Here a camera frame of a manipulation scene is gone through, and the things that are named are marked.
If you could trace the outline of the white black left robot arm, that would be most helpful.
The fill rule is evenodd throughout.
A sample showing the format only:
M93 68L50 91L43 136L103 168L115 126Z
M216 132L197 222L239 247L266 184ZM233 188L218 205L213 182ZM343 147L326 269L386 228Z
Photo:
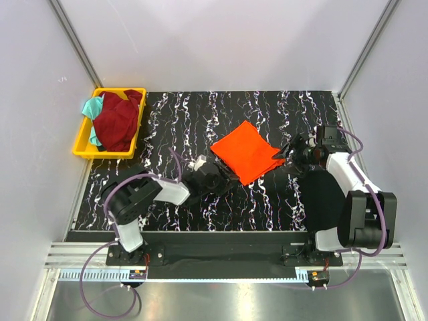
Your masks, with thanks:
M204 158L189 169L179 169L176 179L160 177L135 164L107 182L101 198L105 216L113 222L118 244L125 252L132 253L144 244L138 218L152 204L191 206L207 195L222 196L238 184L238 176L228 167Z

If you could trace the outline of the orange t shirt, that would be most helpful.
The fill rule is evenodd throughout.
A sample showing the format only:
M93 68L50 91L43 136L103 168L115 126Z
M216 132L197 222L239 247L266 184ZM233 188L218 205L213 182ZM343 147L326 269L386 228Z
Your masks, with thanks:
M211 151L238 176L242 185L254 182L285 162L273 159L280 150L266 142L248 121L213 144Z

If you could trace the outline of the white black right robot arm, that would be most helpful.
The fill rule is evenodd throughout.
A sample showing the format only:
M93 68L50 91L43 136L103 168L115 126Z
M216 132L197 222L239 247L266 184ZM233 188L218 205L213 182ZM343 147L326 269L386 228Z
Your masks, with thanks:
M309 188L302 194L316 250L376 256L394 242L397 197L371 182L354 156L338 134L297 134L273 158Z

